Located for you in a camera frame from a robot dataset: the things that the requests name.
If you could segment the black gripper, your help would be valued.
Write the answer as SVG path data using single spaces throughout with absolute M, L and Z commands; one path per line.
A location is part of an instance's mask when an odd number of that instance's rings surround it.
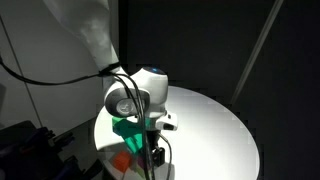
M 165 163 L 165 149 L 158 146 L 158 131 L 147 131 L 147 153 L 153 157 L 153 163 L 159 167 Z

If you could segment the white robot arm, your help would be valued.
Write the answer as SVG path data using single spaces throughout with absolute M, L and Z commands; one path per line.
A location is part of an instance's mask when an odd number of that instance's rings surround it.
M 104 107 L 115 117 L 137 116 L 144 125 L 146 151 L 155 149 L 152 131 L 167 115 L 168 76 L 143 67 L 129 76 L 121 67 L 110 37 L 108 0 L 43 0 L 55 19 L 88 48 L 103 78 Z

